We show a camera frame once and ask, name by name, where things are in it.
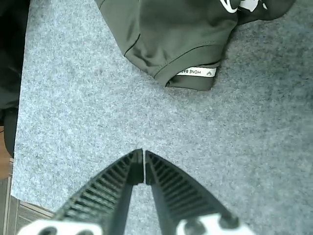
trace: gray rug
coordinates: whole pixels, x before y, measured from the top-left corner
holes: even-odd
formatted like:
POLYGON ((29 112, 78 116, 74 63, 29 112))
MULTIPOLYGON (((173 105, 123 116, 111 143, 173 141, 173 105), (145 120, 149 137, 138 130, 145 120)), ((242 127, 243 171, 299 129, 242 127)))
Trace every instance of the gray rug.
MULTIPOLYGON (((239 27, 214 88, 198 92, 161 87, 124 59, 93 0, 33 0, 12 195, 55 211, 142 147, 257 234, 313 234, 312 8, 299 0, 239 27)), ((151 192, 133 195, 125 234, 160 234, 151 192)))

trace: white label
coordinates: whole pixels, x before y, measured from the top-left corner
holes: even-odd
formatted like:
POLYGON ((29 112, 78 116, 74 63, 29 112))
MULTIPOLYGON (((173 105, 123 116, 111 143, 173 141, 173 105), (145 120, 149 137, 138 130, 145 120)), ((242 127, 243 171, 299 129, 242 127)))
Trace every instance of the white label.
POLYGON ((190 67, 179 72, 177 75, 214 77, 215 73, 216 73, 216 68, 210 69, 210 68, 190 67))

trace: wooden floor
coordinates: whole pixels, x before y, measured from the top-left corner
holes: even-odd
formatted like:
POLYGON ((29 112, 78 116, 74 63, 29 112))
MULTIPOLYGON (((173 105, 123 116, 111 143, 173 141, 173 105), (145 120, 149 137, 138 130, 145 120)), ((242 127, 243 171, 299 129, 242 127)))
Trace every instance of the wooden floor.
POLYGON ((13 159, 4 147, 0 133, 0 235, 16 235, 21 227, 37 220, 48 219, 53 213, 35 205, 22 202, 10 195, 13 159))

